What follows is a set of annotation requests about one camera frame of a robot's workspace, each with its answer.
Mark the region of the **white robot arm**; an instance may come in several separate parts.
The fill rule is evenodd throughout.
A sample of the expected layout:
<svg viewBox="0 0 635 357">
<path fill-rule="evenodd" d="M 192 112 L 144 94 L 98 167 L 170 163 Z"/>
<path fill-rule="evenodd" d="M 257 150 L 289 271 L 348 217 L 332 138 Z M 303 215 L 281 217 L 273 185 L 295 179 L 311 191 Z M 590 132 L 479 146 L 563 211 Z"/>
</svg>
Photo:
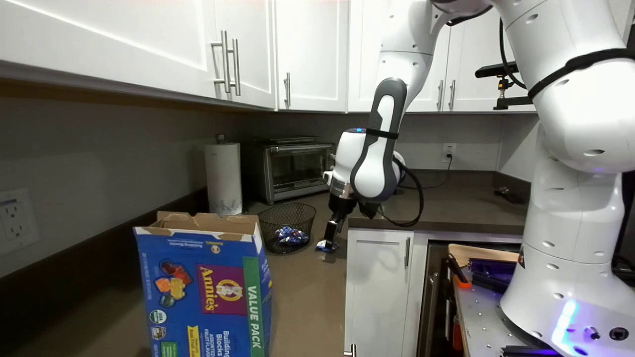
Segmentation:
<svg viewBox="0 0 635 357">
<path fill-rule="evenodd" d="M 525 86 L 529 199 L 503 318 L 561 357 L 635 357 L 635 292 L 612 275 L 635 171 L 635 58 L 606 0 L 388 0 L 360 130 L 325 183 L 334 201 L 380 205 L 400 179 L 400 122 L 424 88 L 442 29 L 493 11 Z"/>
</svg>

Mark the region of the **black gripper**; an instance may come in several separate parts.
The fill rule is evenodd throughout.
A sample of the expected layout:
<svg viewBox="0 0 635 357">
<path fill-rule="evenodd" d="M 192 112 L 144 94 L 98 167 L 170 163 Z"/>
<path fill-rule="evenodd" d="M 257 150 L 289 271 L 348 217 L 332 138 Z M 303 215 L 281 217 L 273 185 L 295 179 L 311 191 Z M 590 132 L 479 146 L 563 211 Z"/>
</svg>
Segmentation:
<svg viewBox="0 0 635 357">
<path fill-rule="evenodd" d="M 336 195 L 328 197 L 330 219 L 327 221 L 325 233 L 323 233 L 323 241 L 327 243 L 327 247 L 332 245 L 340 219 L 350 215 L 354 207 L 356 207 L 356 201 L 350 197 L 336 197 Z"/>
</svg>

